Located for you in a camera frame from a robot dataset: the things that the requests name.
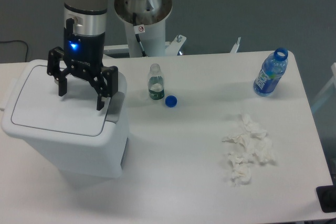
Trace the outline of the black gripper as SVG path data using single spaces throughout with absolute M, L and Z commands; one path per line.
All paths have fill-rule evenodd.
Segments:
M 94 36 L 76 34 L 74 25 L 74 18 L 66 20 L 64 51 L 61 47 L 49 51 L 47 74 L 57 82 L 60 97 L 67 93 L 67 75 L 88 81 L 98 95 L 96 109 L 100 111 L 104 107 L 102 98 L 111 98 L 118 92 L 118 67 L 102 67 L 105 33 Z M 62 58 L 67 66 L 64 70 L 60 68 Z

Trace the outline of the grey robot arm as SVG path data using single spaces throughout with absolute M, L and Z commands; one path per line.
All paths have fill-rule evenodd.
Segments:
M 114 0 L 114 9 L 124 23 L 131 57 L 165 56 L 172 0 Z M 67 76 L 72 75 L 95 89 L 97 110 L 118 90 L 117 67 L 102 63 L 107 11 L 108 0 L 65 0 L 64 45 L 51 49 L 47 62 L 60 96 L 67 93 Z

